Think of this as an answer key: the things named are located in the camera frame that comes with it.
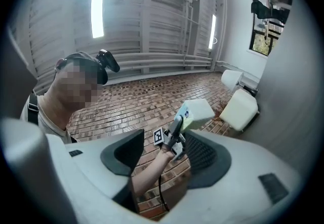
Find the ceiling light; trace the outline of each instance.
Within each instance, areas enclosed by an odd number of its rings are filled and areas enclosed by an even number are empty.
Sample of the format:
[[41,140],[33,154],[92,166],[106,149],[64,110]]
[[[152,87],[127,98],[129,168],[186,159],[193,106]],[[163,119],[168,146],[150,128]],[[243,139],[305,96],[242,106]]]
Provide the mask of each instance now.
[[208,46],[209,49],[211,49],[213,47],[213,40],[214,40],[214,34],[215,34],[215,26],[216,26],[216,16],[213,15],[211,38],[209,39],[209,46]]
[[92,38],[102,37],[102,0],[91,0],[91,29]]

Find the brick floor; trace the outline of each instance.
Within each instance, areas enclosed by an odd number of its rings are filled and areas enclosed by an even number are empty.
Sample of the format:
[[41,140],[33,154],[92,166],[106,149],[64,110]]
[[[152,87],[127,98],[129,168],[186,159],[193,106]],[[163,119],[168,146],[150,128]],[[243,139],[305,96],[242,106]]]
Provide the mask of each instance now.
[[[143,171],[156,157],[152,131],[167,128],[185,100],[205,98],[212,107],[228,101],[230,91],[220,81],[221,73],[195,73],[157,77],[104,88],[98,102],[74,113],[68,125],[70,133],[80,141],[99,139],[142,128],[145,131],[144,151],[132,175]],[[227,123],[210,120],[201,130],[229,134]],[[162,191],[190,175],[187,157],[170,162],[162,175]],[[152,219],[163,216],[157,182],[137,198],[141,215]]]

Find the cable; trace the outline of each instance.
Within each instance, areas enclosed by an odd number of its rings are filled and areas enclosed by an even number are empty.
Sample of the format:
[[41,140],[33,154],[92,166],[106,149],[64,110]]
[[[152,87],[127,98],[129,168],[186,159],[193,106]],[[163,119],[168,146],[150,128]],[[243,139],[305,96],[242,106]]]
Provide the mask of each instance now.
[[162,209],[163,209],[163,206],[164,206],[167,211],[170,211],[169,208],[168,208],[168,206],[166,205],[164,199],[163,199],[163,196],[162,196],[162,192],[161,192],[161,179],[162,179],[162,175],[160,175],[160,177],[158,178],[158,191],[160,193],[160,198],[161,198],[161,202],[162,202]]

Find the hand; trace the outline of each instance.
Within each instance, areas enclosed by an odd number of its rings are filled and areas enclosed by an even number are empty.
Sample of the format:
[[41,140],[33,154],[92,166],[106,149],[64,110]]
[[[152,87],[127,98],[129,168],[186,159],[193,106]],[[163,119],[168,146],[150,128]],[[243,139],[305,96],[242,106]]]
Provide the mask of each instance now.
[[162,145],[161,150],[160,150],[160,153],[163,154],[169,161],[171,161],[174,158],[173,152],[165,144]]

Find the window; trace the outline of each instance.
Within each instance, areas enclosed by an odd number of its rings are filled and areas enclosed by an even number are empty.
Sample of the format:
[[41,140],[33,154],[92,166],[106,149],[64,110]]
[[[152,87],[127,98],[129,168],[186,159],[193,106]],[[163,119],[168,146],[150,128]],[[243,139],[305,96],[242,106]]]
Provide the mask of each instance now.
[[258,19],[254,14],[250,50],[268,56],[276,46],[284,25],[276,19]]

